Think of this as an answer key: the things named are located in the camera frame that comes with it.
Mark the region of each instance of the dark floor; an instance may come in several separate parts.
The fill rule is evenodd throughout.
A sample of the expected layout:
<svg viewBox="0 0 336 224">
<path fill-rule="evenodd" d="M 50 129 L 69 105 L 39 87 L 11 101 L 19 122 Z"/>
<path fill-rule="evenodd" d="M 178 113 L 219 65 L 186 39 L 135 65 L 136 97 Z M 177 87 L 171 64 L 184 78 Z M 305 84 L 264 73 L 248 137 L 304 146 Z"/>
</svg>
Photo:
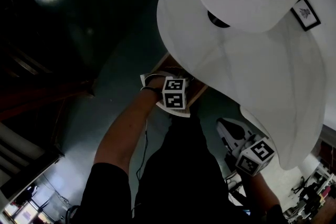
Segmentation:
<svg viewBox="0 0 336 224">
<path fill-rule="evenodd" d="M 59 140 L 65 154 L 46 177 L 70 204 L 80 204 L 98 144 L 106 130 L 141 87 L 140 75 L 149 72 L 166 53 L 156 25 L 158 0 L 37 0 L 52 14 L 65 42 L 53 43 L 43 53 L 67 58 L 67 68 L 83 65 L 99 74 L 94 99 L 78 98 L 68 109 Z M 71 63 L 72 57 L 79 59 Z M 226 149 L 216 132 L 216 119 L 242 119 L 239 106 L 225 95 L 208 89 L 200 98 L 198 115 L 210 152 L 223 175 L 229 173 Z M 170 125 L 169 115 L 156 108 L 149 118 L 149 148 L 146 158 L 163 141 Z M 143 153 L 143 137 L 133 155 L 130 169 L 132 203 L 138 188 L 135 176 Z M 58 219 L 66 208 L 54 198 L 45 210 Z"/>
</svg>

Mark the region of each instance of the person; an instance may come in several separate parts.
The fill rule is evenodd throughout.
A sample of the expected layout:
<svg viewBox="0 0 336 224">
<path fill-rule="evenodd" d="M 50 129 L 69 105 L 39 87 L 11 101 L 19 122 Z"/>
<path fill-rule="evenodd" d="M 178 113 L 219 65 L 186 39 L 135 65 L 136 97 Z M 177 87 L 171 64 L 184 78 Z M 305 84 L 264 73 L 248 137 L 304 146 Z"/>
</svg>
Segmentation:
<svg viewBox="0 0 336 224">
<path fill-rule="evenodd" d="M 161 148 L 147 161 L 132 218 L 130 159 L 146 119 L 160 100 L 164 77 L 154 77 L 117 117 L 101 141 L 80 208 L 72 223 L 206 220 L 221 223 L 287 223 L 263 177 L 242 175 L 251 216 L 228 199 L 228 187 L 209 152 L 196 115 L 174 117 Z"/>
</svg>

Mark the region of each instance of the black t-shirt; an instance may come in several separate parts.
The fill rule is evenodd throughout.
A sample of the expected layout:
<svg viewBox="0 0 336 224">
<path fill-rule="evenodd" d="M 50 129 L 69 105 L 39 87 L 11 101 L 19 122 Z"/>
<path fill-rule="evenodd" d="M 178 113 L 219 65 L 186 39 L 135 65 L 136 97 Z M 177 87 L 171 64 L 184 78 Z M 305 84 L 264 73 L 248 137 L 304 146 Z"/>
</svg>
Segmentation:
<svg viewBox="0 0 336 224">
<path fill-rule="evenodd" d="M 187 173 L 191 172 L 185 164 L 183 166 Z M 185 178 L 183 176 L 185 173 L 177 170 L 175 174 L 166 176 L 163 181 L 161 176 L 164 169 L 158 167 L 155 175 L 145 171 L 140 181 L 135 202 L 137 205 L 135 216 L 132 219 L 131 192 L 127 174 L 111 164 L 95 164 L 81 206 L 72 223 L 125 223 L 143 220 L 254 223 L 242 209 L 228 200 L 227 188 L 219 187 L 218 184 L 222 182 L 217 182 L 213 177 L 212 169 L 202 167 L 201 170 L 202 174 L 194 171 L 194 180 L 190 177 Z M 267 223 L 286 223 L 280 207 L 273 208 L 267 218 Z"/>
</svg>

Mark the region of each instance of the black picture frame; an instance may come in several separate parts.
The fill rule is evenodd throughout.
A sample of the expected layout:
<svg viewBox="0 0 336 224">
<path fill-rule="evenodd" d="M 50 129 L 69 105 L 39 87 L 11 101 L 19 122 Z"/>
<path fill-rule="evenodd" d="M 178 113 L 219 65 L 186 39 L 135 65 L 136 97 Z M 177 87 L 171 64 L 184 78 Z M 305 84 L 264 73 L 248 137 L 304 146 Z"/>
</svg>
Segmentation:
<svg viewBox="0 0 336 224">
<path fill-rule="evenodd" d="M 305 2 L 305 4 L 306 4 L 306 5 L 308 6 L 308 8 L 310 9 L 312 15 L 315 17 L 315 19 L 316 19 L 316 22 L 315 22 L 315 23 L 313 23 L 313 24 L 311 24 L 310 26 L 306 27 L 306 26 L 303 24 L 301 18 L 300 18 L 300 17 L 298 16 L 298 14 L 295 12 L 295 10 L 294 10 L 293 8 L 291 8 L 290 11 L 294 14 L 295 18 L 298 20 L 298 22 L 300 23 L 300 25 L 301 25 L 301 27 L 304 29 L 304 31 L 308 31 L 308 30 L 310 30 L 311 28 L 314 28 L 314 27 L 320 25 L 320 24 L 321 24 L 321 21 L 320 21 L 319 17 L 316 15 L 316 13 L 315 13 L 314 9 L 312 8 L 312 6 L 309 4 L 308 0 L 303 0 L 303 1 Z"/>
</svg>

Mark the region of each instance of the hand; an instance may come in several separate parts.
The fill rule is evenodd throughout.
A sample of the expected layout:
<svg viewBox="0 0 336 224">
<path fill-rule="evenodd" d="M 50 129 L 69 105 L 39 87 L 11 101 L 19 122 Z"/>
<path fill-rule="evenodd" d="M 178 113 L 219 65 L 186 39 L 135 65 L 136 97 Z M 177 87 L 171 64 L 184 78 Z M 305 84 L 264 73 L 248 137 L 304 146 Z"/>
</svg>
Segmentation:
<svg viewBox="0 0 336 224">
<path fill-rule="evenodd" d="M 155 88 L 155 89 L 162 90 L 165 81 L 166 81 L 166 77 L 157 76 L 157 77 L 154 77 L 153 79 L 151 79 L 148 86 L 152 87 L 152 88 Z"/>
</svg>

